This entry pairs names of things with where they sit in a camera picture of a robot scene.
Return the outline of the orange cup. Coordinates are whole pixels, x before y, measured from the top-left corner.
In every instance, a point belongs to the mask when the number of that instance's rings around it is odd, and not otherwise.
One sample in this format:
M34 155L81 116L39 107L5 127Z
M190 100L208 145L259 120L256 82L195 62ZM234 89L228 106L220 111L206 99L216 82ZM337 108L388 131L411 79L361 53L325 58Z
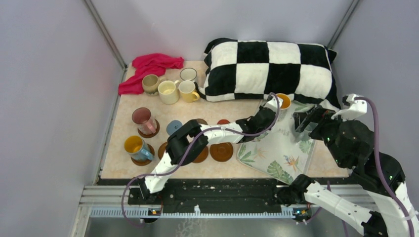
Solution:
M280 112L279 112L279 116L278 116L278 121L281 121L285 118L286 114L287 114L287 109L291 106L291 99L288 95L283 94L283 93L277 93L276 94L280 99L282 99L282 103L280 106Z

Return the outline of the red apple coaster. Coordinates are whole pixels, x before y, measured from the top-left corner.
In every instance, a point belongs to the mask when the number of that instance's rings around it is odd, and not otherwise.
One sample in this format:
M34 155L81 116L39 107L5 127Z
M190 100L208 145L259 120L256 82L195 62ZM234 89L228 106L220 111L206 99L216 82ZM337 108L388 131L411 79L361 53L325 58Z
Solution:
M226 124L229 124L229 123L230 123L229 120L227 120L227 119L221 119L221 120L219 120L217 122L217 125L226 125Z

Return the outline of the amber wooden coaster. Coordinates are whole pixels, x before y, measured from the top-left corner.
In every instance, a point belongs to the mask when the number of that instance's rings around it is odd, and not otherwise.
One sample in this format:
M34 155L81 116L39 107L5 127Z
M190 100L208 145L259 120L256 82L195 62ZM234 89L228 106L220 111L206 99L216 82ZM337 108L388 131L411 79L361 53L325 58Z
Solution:
M215 161L226 162L233 156L234 148L231 143L213 144L209 152Z
M166 151L167 144L168 144L167 142L164 142L164 143L162 143L160 145L160 147L158 149L158 158L159 159L162 159L163 158L163 155L164 155L164 153Z
M192 163L201 163L203 162L209 155L208 147L205 147L201 153L192 161Z

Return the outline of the blue-grey apple coaster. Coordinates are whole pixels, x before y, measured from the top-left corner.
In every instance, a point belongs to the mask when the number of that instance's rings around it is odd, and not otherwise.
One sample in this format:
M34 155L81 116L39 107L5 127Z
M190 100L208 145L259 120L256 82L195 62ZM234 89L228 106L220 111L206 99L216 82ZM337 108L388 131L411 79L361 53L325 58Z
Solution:
M182 126L182 122L179 120L173 120L166 126L166 132L169 136L174 134L180 127Z

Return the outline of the pink mug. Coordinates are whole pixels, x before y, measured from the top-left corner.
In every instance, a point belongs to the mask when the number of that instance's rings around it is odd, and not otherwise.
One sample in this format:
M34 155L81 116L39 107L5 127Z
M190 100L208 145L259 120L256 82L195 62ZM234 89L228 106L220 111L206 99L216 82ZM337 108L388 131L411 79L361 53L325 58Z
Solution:
M137 125L140 134L149 136L157 133L158 125L148 108L140 107L132 113L132 121Z

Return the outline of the blue mug yellow inside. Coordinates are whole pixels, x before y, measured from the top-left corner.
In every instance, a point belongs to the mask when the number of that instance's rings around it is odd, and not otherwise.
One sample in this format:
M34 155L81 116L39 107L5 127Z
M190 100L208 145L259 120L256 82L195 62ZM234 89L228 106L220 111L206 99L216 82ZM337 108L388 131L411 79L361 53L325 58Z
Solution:
M130 136L124 142L124 150L137 163L154 159L154 151L141 137Z

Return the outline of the brown wooden coaster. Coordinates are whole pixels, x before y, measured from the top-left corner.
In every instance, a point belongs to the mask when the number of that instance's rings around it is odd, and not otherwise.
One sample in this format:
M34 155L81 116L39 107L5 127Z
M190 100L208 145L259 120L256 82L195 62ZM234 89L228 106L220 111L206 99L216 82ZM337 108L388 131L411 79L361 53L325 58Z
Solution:
M136 147L136 152L130 155L131 161L138 166L146 166L155 158L155 150L150 144L146 144L141 149Z

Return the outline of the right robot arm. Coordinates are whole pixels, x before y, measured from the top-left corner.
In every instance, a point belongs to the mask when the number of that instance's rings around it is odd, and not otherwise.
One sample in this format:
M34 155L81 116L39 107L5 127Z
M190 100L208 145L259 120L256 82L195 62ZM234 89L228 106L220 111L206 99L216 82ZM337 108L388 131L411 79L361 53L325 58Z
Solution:
M323 141L336 164L352 171L350 178L374 200L377 210L349 202L304 174L277 192L277 203L317 205L365 237L418 236L419 221L408 198L403 169L395 158L378 150L373 131L320 106L295 112L293 119L298 133L314 125L310 137Z

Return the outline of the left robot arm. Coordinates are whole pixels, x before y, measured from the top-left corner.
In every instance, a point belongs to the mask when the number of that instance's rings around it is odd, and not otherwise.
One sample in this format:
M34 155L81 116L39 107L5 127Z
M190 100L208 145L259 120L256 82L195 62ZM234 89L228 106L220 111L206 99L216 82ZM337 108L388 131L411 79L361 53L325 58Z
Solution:
M194 161L208 145L221 143L246 143L269 131L276 123L280 109L259 107L254 116L222 125L199 124L193 119L168 138L162 159L150 174L139 179L140 198L146 204L158 199L170 176L182 165Z

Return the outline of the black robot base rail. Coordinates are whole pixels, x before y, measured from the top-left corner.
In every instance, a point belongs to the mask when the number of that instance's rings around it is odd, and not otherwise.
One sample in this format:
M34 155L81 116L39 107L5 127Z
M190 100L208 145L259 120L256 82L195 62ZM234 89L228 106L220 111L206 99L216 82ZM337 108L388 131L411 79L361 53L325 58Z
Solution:
M279 213L286 206L307 206L302 193L291 191L276 179L169 179L162 191L150 193L140 181L128 194L130 205L155 205L164 214Z

